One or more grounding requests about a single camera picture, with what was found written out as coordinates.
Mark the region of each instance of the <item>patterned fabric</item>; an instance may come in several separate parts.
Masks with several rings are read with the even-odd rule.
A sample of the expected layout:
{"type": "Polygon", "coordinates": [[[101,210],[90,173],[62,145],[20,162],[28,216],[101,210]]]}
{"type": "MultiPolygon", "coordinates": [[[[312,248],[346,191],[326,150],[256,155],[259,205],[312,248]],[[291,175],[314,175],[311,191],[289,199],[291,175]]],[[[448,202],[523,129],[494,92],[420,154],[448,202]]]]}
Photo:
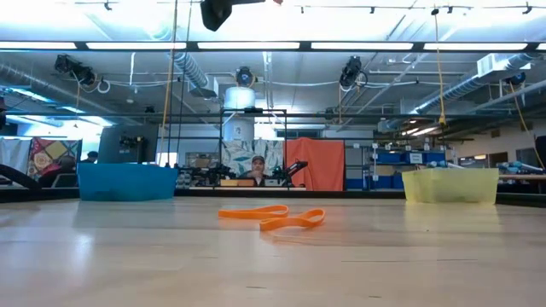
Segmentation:
{"type": "Polygon", "coordinates": [[[82,151],[81,141],[44,140],[33,137],[26,174],[38,180],[44,173],[58,168],[56,161],[62,156],[78,160],[82,151]]]}
{"type": "Polygon", "coordinates": [[[277,166],[282,167],[283,141],[229,141],[222,146],[222,164],[231,168],[237,176],[252,169],[252,159],[261,155],[265,158],[265,174],[271,175],[277,166]]]}

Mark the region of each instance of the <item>orange fabric panel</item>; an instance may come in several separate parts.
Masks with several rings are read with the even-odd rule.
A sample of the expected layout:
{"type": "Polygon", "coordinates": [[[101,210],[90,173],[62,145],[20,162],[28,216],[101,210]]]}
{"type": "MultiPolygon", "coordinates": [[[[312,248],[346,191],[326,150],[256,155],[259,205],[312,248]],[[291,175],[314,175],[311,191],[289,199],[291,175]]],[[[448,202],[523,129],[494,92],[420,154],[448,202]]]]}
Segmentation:
{"type": "Polygon", "coordinates": [[[305,184],[308,191],[343,191],[345,148],[341,141],[300,138],[288,141],[287,166],[296,160],[309,164],[292,177],[297,187],[305,184]]]}

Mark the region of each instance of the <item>person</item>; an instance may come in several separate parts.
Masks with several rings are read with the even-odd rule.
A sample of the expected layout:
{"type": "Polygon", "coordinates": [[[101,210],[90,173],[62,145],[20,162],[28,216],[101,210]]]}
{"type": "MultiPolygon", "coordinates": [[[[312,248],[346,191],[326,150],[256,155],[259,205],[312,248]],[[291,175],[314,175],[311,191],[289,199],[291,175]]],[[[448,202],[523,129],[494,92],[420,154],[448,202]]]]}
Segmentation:
{"type": "Polygon", "coordinates": [[[60,174],[76,173],[76,159],[74,157],[62,156],[59,158],[57,164],[59,168],[46,172],[38,179],[38,183],[40,183],[42,188],[51,188],[53,182],[55,182],[55,179],[60,174]]]}
{"type": "Polygon", "coordinates": [[[99,153],[96,151],[88,152],[87,159],[79,161],[79,163],[95,163],[99,158],[99,153]]]}
{"type": "Polygon", "coordinates": [[[241,174],[240,178],[252,178],[254,179],[254,187],[265,187],[265,178],[268,176],[264,174],[265,171],[265,159],[262,156],[255,156],[253,158],[253,166],[250,171],[246,171],[241,174]]]}

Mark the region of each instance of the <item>hanging rope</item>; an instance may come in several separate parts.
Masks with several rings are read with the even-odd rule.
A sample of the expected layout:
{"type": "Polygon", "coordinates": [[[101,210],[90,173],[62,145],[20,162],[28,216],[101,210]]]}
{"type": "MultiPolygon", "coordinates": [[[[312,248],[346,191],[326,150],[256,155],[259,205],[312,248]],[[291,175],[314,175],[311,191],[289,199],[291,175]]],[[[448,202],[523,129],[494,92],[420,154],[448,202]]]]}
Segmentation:
{"type": "MultiPolygon", "coordinates": [[[[165,105],[163,106],[163,121],[161,124],[161,138],[160,138],[160,159],[158,164],[161,165],[161,158],[163,155],[163,141],[165,139],[165,123],[167,121],[167,109],[169,108],[169,103],[171,102],[171,87],[172,87],[172,76],[174,70],[174,43],[177,40],[177,17],[178,17],[178,0],[175,1],[174,5],[174,21],[172,22],[172,48],[170,53],[170,63],[169,63],[169,74],[167,75],[167,86],[165,92],[165,105]]],[[[171,138],[169,138],[168,148],[171,147],[171,138]]],[[[167,153],[167,163],[169,163],[170,155],[167,153]]]]}

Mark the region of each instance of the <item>wooden table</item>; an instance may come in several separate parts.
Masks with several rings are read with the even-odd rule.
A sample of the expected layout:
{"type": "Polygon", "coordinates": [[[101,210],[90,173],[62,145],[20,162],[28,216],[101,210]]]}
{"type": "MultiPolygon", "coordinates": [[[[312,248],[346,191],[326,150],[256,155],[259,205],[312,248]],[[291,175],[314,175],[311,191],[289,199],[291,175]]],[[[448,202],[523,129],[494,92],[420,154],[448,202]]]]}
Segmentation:
{"type": "Polygon", "coordinates": [[[401,200],[0,206],[2,307],[543,306],[546,211],[401,200]],[[326,210],[262,234],[220,208],[326,210]]]}

